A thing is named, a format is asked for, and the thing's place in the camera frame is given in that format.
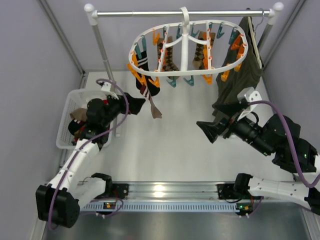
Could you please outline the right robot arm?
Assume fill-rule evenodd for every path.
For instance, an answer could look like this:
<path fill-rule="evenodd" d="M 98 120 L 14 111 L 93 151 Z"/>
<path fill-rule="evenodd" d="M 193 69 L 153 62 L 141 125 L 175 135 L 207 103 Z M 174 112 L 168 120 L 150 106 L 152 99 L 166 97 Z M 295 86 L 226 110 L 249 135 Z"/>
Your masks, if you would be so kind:
<path fill-rule="evenodd" d="M 268 105 L 274 109 L 264 126 L 241 116 L 249 107 Z M 249 173 L 239 173 L 233 183 L 234 192 L 241 197 L 266 197 L 288 201 L 319 215 L 320 213 L 320 154 L 307 140 L 300 137 L 301 126 L 283 115 L 270 101 L 240 100 L 215 106 L 223 118 L 215 122 L 197 121 L 211 143 L 219 136 L 231 135 L 247 143 L 265 157 L 273 155 L 272 163 L 295 176 L 294 181 L 275 181 Z"/>

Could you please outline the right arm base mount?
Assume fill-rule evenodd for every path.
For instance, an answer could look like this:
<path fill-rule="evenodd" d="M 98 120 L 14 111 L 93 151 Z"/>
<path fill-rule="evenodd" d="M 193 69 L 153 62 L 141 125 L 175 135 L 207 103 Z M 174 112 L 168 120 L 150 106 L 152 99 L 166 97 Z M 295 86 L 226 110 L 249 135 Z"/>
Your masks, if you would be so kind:
<path fill-rule="evenodd" d="M 238 200 L 239 196 L 234 191 L 234 184 L 233 183 L 220 183 L 216 185 L 218 198 L 220 200 Z"/>

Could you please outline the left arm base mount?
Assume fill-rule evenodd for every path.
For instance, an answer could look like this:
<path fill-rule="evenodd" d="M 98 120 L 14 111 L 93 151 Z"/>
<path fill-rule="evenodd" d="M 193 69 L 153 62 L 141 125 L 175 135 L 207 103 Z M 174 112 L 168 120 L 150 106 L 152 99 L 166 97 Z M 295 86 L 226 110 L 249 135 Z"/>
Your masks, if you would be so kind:
<path fill-rule="evenodd" d="M 113 183 L 111 186 L 110 197 L 126 199 L 129 194 L 129 184 L 127 183 Z"/>

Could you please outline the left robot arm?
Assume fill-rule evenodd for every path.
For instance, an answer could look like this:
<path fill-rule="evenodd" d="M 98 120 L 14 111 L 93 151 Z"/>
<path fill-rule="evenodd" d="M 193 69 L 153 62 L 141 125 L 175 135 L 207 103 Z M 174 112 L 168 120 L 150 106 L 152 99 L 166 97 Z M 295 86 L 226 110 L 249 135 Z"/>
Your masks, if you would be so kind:
<path fill-rule="evenodd" d="M 107 143 L 112 121 L 118 115 L 137 115 L 145 102 L 127 92 L 117 97 L 92 98 L 84 109 L 86 120 L 72 118 L 68 130 L 76 143 L 70 158 L 49 183 L 40 185 L 35 192 L 39 220 L 71 228 L 84 206 L 114 196 L 110 175 L 94 173 L 83 185 L 79 182 Z"/>

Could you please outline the tan maroon striped sock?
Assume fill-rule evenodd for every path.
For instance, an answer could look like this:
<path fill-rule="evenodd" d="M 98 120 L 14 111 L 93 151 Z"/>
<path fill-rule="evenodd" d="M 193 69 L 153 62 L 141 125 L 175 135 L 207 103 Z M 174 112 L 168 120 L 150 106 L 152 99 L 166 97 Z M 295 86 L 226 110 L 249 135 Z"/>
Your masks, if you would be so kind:
<path fill-rule="evenodd" d="M 77 108 L 74 111 L 72 111 L 69 115 L 74 120 L 85 122 L 87 120 L 87 109 Z"/>

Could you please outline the white clip hanger frame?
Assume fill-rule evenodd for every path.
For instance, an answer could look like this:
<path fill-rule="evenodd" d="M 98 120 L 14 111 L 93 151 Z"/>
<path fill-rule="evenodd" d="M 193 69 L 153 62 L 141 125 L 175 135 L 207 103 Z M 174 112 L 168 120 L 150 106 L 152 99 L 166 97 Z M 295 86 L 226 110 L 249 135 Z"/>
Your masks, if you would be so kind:
<path fill-rule="evenodd" d="M 182 14 L 182 20 L 180 23 L 169 23 L 155 26 L 154 28 L 150 28 L 142 34 L 140 34 L 133 43 L 130 53 L 128 54 L 129 63 L 127 65 L 128 69 L 131 73 L 137 77 L 141 84 L 146 84 L 145 76 L 156 77 L 156 81 L 153 81 L 152 84 L 155 86 L 159 86 L 159 77 L 180 77 L 180 76 L 191 76 L 191 79 L 185 80 L 190 83 L 190 85 L 194 84 L 194 76 L 201 75 L 208 84 L 212 83 L 212 78 L 214 74 L 223 73 L 222 79 L 226 80 L 228 77 L 228 73 L 231 69 L 235 69 L 239 71 L 242 62 L 247 56 L 248 53 L 248 42 L 244 33 L 244 30 L 239 26 L 229 21 L 221 21 L 221 20 L 197 20 L 190 21 L 190 11 L 187 8 L 181 7 L 180 13 Z M 212 44 L 211 40 L 214 38 L 211 37 L 212 25 L 219 25 L 219 30 L 223 28 L 223 26 L 232 27 L 232 32 L 230 36 L 230 49 L 237 50 L 237 55 L 235 61 L 231 63 L 227 63 L 225 66 L 221 66 L 218 68 L 213 67 L 212 65 Z M 152 42 L 154 45 L 157 44 L 158 39 L 160 38 L 160 34 L 157 33 L 157 30 L 163 30 L 163 39 L 161 56 L 157 59 L 158 65 L 157 69 L 154 71 L 145 70 L 142 67 L 138 66 L 138 59 L 141 53 L 139 52 L 138 41 L 141 41 L 142 46 L 146 46 L 146 38 L 147 34 L 152 33 Z M 199 40 L 198 35 L 199 32 L 206 32 L 206 40 Z M 193 42 L 195 44 L 204 45 L 206 48 L 204 49 L 204 57 L 203 60 L 204 66 L 207 69 L 204 70 L 189 70 L 188 69 L 188 60 L 189 60 L 189 42 Z M 164 62 L 164 55 L 166 52 L 166 48 L 173 47 L 177 44 L 181 44 L 181 61 L 179 71 L 162 71 L 162 65 Z"/>

